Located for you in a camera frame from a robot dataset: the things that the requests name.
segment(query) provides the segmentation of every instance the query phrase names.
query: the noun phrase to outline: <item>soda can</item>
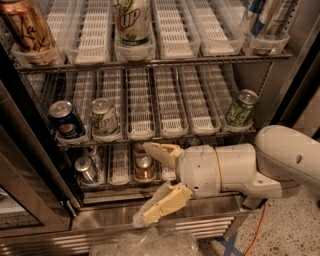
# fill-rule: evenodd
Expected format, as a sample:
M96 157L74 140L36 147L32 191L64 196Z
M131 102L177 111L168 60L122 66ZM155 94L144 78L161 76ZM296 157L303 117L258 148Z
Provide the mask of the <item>soda can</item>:
M147 154L141 143L134 145L135 179L138 182L148 183L155 179L155 170L152 157Z
M92 160L92 162L96 165L98 171L102 171L102 157L99 152L98 146L85 147L83 149L83 155L89 157Z
M47 65L58 58L55 40L37 0L0 0L0 16L12 33L21 52L45 52L33 64Z
M150 40L150 0L114 0L118 40L123 46L141 46Z
M247 126L255 113L258 99L258 95L251 90L239 91L226 113L227 125L233 127Z
M98 182L98 172L91 161L87 156L82 156L78 158L74 164L74 168L81 173L82 182L84 184L93 184Z
M98 98L91 103L93 126L98 135L112 135L119 132L116 110L110 100Z
M53 103L49 108L49 119L65 139L75 139L85 135L79 114L69 101L61 100Z

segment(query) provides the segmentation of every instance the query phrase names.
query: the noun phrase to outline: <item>can lid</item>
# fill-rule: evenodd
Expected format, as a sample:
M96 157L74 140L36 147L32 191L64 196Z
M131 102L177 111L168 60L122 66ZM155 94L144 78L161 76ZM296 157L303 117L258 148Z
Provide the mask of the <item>can lid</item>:
M248 105L255 105L258 102L258 95L251 90L241 90L238 94L239 100L248 104Z
M152 157L149 155L137 157L136 164L140 168L148 168L152 164Z
M92 101L91 111L94 114L105 114L112 108L112 103L106 98L98 98Z
M85 172L91 167L91 159L87 156L82 156L74 163L74 168L78 172Z
M53 103L49 108L49 115L55 118L67 116L72 111L72 104L66 100Z

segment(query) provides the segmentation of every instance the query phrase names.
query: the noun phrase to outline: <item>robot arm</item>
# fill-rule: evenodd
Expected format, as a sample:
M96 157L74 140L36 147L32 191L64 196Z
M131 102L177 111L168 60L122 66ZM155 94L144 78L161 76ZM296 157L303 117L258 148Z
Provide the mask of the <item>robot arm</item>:
M164 184L134 216L133 225L143 227L179 210L191 195L204 198L237 191L249 196L250 203L291 197L299 191L300 183L320 194L317 141L290 128L268 126L257 134L255 144L182 150L176 145L145 143L148 154L163 166L176 168L182 183L173 192Z
M148 153L157 159L154 152ZM227 191L257 199L285 198L295 195L300 183L320 194L320 144L283 126L262 129L255 148L190 147L176 156L175 163L178 179L196 198Z

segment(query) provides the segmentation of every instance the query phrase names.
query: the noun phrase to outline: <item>cable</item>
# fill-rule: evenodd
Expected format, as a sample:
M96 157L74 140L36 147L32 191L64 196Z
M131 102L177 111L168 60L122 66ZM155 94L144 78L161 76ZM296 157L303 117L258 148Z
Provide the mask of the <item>cable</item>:
M256 243L257 239L258 239L258 236L260 234L260 231L261 231L261 226L262 226L262 222L266 216L266 211L267 210L267 202L265 202L264 206L263 206L263 212L262 212L262 216L261 216L261 219L260 219L260 222L259 222L259 226L257 228L257 232L256 232L256 235L252 241L252 243L250 244L249 248L247 249L246 253L244 254L245 256L249 256L254 244Z

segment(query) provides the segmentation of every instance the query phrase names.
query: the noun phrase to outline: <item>floor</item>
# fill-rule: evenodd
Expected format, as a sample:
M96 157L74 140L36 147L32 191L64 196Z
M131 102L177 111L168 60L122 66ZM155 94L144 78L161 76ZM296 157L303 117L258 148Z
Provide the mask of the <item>floor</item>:
M319 256L320 196L302 186L298 195L268 200L260 233L250 256ZM241 256L254 240L263 208L254 211L226 240L201 240L201 256Z

